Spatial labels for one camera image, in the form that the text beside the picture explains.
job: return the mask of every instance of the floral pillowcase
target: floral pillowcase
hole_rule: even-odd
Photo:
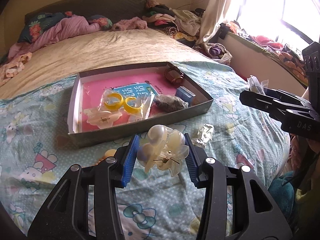
[[[112,27],[112,22],[102,15],[93,15],[87,18],[87,21],[89,23],[98,23],[102,27],[103,31],[110,30]]]
[[[28,24],[23,28],[18,42],[35,42],[44,31],[55,26],[64,18],[69,18],[72,16],[71,12],[65,13],[40,13],[35,17],[31,18]]]

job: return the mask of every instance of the cable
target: cable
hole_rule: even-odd
[[[185,5],[182,5],[182,6],[178,7],[178,8],[176,8],[176,10],[177,10],[177,9],[179,9],[179,8],[181,8],[181,7],[183,7],[183,6],[192,5],[192,4],[196,4],[196,3],[200,3],[200,2],[202,2],[202,1],[204,1],[204,0],[197,0],[197,1],[193,2],[193,3],[188,3],[188,4],[185,4]]]
[[[312,159],[312,162],[311,162],[310,166],[315,162],[316,159],[318,159],[319,156],[320,156],[320,153],[318,153],[318,154]],[[303,172],[305,172],[307,169],[309,169],[310,166],[305,167],[305,168],[300,172],[300,174],[303,173]],[[295,178],[297,178],[297,177],[298,177],[298,176],[292,176],[291,179],[289,179],[289,180],[287,180],[285,183],[283,183],[284,179],[287,178],[287,177],[284,177],[284,178],[282,179],[281,185],[284,186],[284,185],[288,184],[289,182],[293,181],[293,180],[294,180]]]

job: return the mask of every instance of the window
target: window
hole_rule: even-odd
[[[296,52],[319,41],[320,13],[312,0],[241,0],[236,20],[250,35],[263,35]]]

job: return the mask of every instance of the light blue bed sheet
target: light blue bed sheet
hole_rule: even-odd
[[[192,133],[204,123],[215,134],[206,147],[224,165],[252,167],[269,186],[289,152],[289,135],[264,112],[239,101],[247,82],[225,65],[210,62],[174,63],[214,98],[207,114],[170,127]],[[25,234],[57,181],[74,163],[93,165],[108,149],[129,138],[77,149],[68,137],[67,115],[75,77],[65,78],[12,100],[0,100],[0,201]],[[146,133],[140,134],[140,144]],[[204,189],[191,183],[187,167],[178,176],[155,167],[148,174],[136,162],[130,183],[116,191],[126,240],[195,239]],[[227,231],[231,227],[232,192],[228,190]],[[94,234],[92,191],[89,228]]]

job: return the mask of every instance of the white flower hair clip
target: white flower hair clip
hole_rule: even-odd
[[[145,167],[145,173],[156,164],[161,171],[169,170],[172,177],[177,175],[182,160],[189,154],[184,135],[178,130],[157,124],[150,128],[148,140],[137,151],[137,160]]]

